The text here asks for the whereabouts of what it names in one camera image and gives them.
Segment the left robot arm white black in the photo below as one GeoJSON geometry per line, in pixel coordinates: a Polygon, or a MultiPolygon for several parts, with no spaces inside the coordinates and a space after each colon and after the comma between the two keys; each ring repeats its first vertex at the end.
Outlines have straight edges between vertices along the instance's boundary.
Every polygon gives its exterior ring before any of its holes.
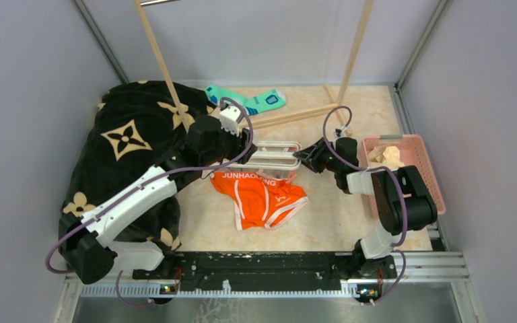
{"type": "Polygon", "coordinates": [[[59,251],[69,270],[86,285],[115,271],[150,271],[165,279],[175,269],[171,256],[153,242],[118,242],[116,237],[158,203],[201,178],[203,171],[246,163],[256,151],[253,127],[246,113],[223,111],[192,124],[186,141],[164,155],[136,181],[83,215],[64,215],[59,222],[59,251]],[[241,129],[241,120],[248,121],[241,129]]]}

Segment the white plastic clip hanger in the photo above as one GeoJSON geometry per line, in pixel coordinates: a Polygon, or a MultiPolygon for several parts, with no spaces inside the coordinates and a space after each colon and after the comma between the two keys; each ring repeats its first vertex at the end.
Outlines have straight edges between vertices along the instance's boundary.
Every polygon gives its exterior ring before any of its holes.
{"type": "Polygon", "coordinates": [[[302,145],[295,141],[257,141],[257,151],[250,159],[242,164],[237,162],[223,168],[233,171],[295,171],[300,166],[300,161],[294,157],[294,153],[302,149],[302,145]]]}

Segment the orange underwear white trim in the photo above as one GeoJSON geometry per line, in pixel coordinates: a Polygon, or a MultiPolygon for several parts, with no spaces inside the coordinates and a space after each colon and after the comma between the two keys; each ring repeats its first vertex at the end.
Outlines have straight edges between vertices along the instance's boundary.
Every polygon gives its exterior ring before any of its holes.
{"type": "Polygon", "coordinates": [[[234,202],[236,229],[276,229],[287,223],[310,199],[304,189],[287,178],[273,178],[262,172],[216,172],[214,189],[234,202]]]}

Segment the pink perforated plastic basket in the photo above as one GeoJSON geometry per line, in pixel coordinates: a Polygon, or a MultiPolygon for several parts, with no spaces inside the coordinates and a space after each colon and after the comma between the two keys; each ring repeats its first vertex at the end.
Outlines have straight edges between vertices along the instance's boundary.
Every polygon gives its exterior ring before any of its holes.
{"type": "Polygon", "coordinates": [[[419,135],[375,135],[364,137],[361,140],[361,148],[358,153],[359,164],[361,167],[368,167],[369,154],[374,150],[374,148],[379,146],[395,146],[400,150],[400,160],[406,166],[415,166],[419,170],[419,173],[421,174],[421,177],[436,204],[438,215],[445,214],[446,206],[423,139],[419,135]]]}

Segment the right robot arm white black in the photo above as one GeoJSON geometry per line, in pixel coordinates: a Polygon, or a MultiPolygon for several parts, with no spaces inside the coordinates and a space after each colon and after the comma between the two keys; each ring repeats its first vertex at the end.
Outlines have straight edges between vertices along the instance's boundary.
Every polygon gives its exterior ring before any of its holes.
{"type": "Polygon", "coordinates": [[[415,166],[395,171],[382,166],[363,169],[357,158],[357,141],[351,137],[321,138],[293,155],[314,173],[332,172],[345,194],[375,200],[378,220],[374,229],[355,243],[351,256],[340,256],[336,262],[336,274],[342,279],[373,277],[389,270],[392,252],[407,234],[438,218],[436,204],[415,166]]]}

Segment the wooden drying rack frame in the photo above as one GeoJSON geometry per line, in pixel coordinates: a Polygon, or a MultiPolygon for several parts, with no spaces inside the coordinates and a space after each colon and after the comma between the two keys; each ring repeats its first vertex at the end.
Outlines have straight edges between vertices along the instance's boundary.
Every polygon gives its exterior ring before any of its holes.
{"type": "MultiPolygon", "coordinates": [[[[153,55],[156,58],[158,67],[160,68],[160,71],[162,72],[164,81],[166,82],[166,85],[168,86],[168,90],[172,96],[172,100],[175,104],[175,107],[177,109],[179,109],[180,108],[180,99],[176,92],[176,88],[173,84],[169,70],[164,62],[164,57],[161,53],[158,42],[155,38],[153,30],[151,29],[147,14],[144,10],[145,7],[149,7],[152,5],[159,5],[160,3],[161,3],[161,1],[146,1],[146,2],[134,1],[133,5],[138,13],[139,19],[141,21],[141,24],[142,24],[145,34],[147,36],[147,40],[149,42],[149,45],[151,46],[153,55]]],[[[325,85],[325,87],[324,87],[327,95],[330,97],[331,103],[327,104],[325,106],[319,106],[316,108],[310,108],[310,109],[301,110],[298,112],[290,112],[287,114],[281,114],[279,116],[260,119],[260,120],[254,122],[254,127],[256,129],[264,129],[267,127],[273,127],[273,126],[277,126],[277,125],[285,124],[285,123],[289,123],[289,122],[297,122],[300,120],[314,118],[314,117],[326,114],[327,112],[330,112],[332,109],[338,108],[343,105],[343,100],[344,100],[346,91],[347,91],[350,81],[351,81],[351,76],[353,74],[357,56],[358,56],[359,50],[361,48],[362,41],[364,39],[364,34],[365,34],[365,31],[367,28],[370,14],[372,12],[373,5],[374,5],[373,1],[364,1],[363,7],[362,7],[362,10],[360,13],[359,21],[357,24],[357,28],[355,31],[353,44],[351,45],[351,50],[349,52],[349,57],[348,57],[347,64],[346,64],[346,67],[344,70],[341,85],[339,88],[338,95],[336,97],[332,97],[331,88],[329,87],[329,85],[325,85]]]]}

